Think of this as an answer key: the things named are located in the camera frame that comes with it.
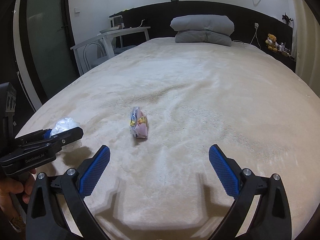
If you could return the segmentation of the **left hand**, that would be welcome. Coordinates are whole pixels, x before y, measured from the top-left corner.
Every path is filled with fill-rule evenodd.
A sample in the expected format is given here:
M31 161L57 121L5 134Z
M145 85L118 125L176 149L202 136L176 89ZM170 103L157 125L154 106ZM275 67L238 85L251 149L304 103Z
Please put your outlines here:
M29 177L24 184L11 178L1 179L1 210L4 212L8 220L20 217L13 206L10 194L23 193L22 200L25 204L28 204L35 183L35 174L35 169L30 170Z

